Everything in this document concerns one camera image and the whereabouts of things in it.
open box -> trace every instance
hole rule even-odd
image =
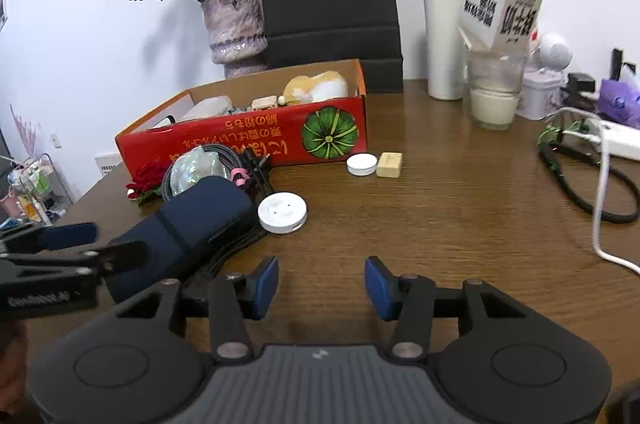
[[[349,84],[349,97],[179,122],[201,100],[228,96],[234,107],[254,99],[279,96],[290,79],[338,71]],[[133,175],[146,163],[169,164],[198,145],[219,143],[241,152],[271,155],[274,166],[345,160],[367,150],[366,89],[357,59],[316,62],[261,71],[187,89],[135,121],[116,136]]]

person's hand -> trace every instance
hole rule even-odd
[[[0,324],[0,411],[14,414],[24,402],[27,381],[27,328],[21,322]]]

white wall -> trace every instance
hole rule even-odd
[[[397,0],[406,76],[422,76],[422,0]],[[100,177],[95,155],[114,134],[188,86],[222,78],[210,61],[193,0],[7,0],[0,32],[0,127],[18,158],[24,150],[9,112],[42,126],[43,143],[74,194]],[[545,0],[544,29],[568,39],[572,69],[603,77],[610,51],[640,62],[636,0]],[[57,133],[62,149],[52,148]]]

purple bag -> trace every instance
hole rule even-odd
[[[640,129],[640,89],[616,80],[603,80],[598,111],[614,122]]]

white charging puck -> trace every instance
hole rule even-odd
[[[306,203],[293,193],[273,193],[258,206],[260,225],[273,234],[288,234],[306,222]]]
[[[370,153],[358,153],[347,159],[347,169],[352,175],[366,177],[376,172],[378,159]]]

